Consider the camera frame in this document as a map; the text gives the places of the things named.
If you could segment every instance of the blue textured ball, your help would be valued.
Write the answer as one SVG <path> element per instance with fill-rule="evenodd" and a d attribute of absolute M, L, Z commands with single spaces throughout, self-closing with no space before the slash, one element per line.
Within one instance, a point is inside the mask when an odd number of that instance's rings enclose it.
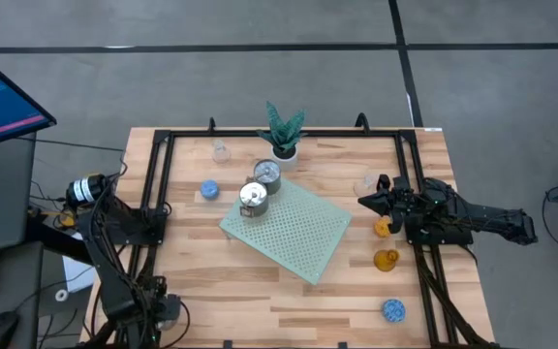
<path fill-rule="evenodd" d="M 383 314 L 389 322 L 402 322 L 406 318 L 406 308 L 400 300 L 388 300 L 383 304 Z"/>
<path fill-rule="evenodd" d="M 212 179 L 206 180 L 201 184 L 200 192 L 207 200 L 214 200 L 219 196 L 219 185 Z"/>

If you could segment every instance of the wooden tabletop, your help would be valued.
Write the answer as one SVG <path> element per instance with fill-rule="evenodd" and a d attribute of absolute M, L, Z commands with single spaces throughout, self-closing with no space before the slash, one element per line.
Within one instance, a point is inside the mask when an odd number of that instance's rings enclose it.
<path fill-rule="evenodd" d="M 125 155 L 129 169 L 119 180 L 117 196 L 132 207 L 140 205 L 154 130 L 131 130 Z M 425 176 L 455 185 L 443 133 L 416 132 Z M 270 146 L 259 138 L 224 138 L 232 159 L 219 165 L 212 160 L 213 140 L 176 139 L 170 168 L 167 200 L 173 214 L 158 250 L 155 274 L 164 275 L 169 292 L 180 295 L 191 310 L 191 329 L 179 347 L 221 347 L 226 339 L 233 340 L 234 347 L 332 348 L 340 341 L 360 348 L 429 347 L 412 247 L 403 232 L 377 238 L 373 225 L 378 215 L 359 205 L 353 191 L 365 175 L 399 175 L 392 139 L 305 137 L 299 144 L 297 171 L 283 174 L 353 215 L 317 286 L 241 241 L 226 239 L 218 224 L 254 164 L 269 157 Z M 417 187 L 410 148 L 406 143 L 404 147 L 412 186 Z M 219 183 L 221 194 L 214 202 L 199 193 L 206 179 Z M 378 271 L 374 253 L 389 248 L 399 251 L 399 262 L 391 272 Z M 121 256 L 124 266 L 127 252 Z M 441 252 L 451 299 L 479 335 L 494 340 L 475 262 L 457 246 L 441 246 Z M 404 302 L 403 323 L 392 324 L 382 316 L 381 305 L 388 299 Z M 442 309 L 437 301 L 434 307 L 439 336 L 445 341 Z M 100 313 L 97 328 L 103 321 Z M 184 324 L 182 312 L 178 325 L 163 333 L 162 343 L 180 336 Z"/>

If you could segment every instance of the gray floor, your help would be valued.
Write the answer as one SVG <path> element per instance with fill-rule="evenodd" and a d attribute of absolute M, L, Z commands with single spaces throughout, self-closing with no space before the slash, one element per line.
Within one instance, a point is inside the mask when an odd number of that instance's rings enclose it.
<path fill-rule="evenodd" d="M 558 1 L 399 1 L 409 43 L 558 42 Z M 394 34 L 385 0 L 0 0 L 0 47 L 377 42 Z M 410 53 L 425 126 L 443 127 L 459 191 L 524 207 L 540 243 L 477 234 L 480 277 L 497 340 L 558 348 L 558 246 L 541 220 L 558 185 L 558 50 Z M 123 147 L 132 126 L 263 125 L 264 102 L 309 110 L 308 126 L 410 126 L 397 54 L 250 52 L 0 54 L 0 69 L 51 111 L 43 139 Z M 38 146 L 34 178 L 50 196 L 118 168 L 118 154 Z M 546 216 L 558 236 L 558 205 Z M 63 277 L 45 255 L 44 282 Z M 87 293 L 44 297 L 63 326 Z M 78 332 L 81 316 L 66 333 Z M 48 318 L 43 319 L 44 330 Z M 58 338 L 48 344 L 72 344 Z"/>

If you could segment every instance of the green perforated board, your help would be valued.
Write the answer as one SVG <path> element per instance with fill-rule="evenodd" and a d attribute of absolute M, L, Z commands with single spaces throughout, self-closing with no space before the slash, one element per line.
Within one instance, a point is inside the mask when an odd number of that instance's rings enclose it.
<path fill-rule="evenodd" d="M 352 219 L 347 210 L 285 178 L 262 217 L 242 217 L 239 207 L 236 201 L 221 229 L 314 285 Z"/>

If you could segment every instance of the potted plant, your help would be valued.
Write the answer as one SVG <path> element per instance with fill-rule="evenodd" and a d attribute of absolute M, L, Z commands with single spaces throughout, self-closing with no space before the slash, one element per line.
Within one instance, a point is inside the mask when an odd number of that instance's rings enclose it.
<path fill-rule="evenodd" d="M 258 135 L 271 144 L 270 157 L 282 171 L 292 171 L 296 168 L 298 147 L 296 144 L 306 134 L 300 129 L 305 121 L 305 111 L 298 111 L 288 122 L 283 122 L 279 112 L 270 102 L 266 102 L 268 111 L 268 126 L 270 132 L 257 130 Z"/>

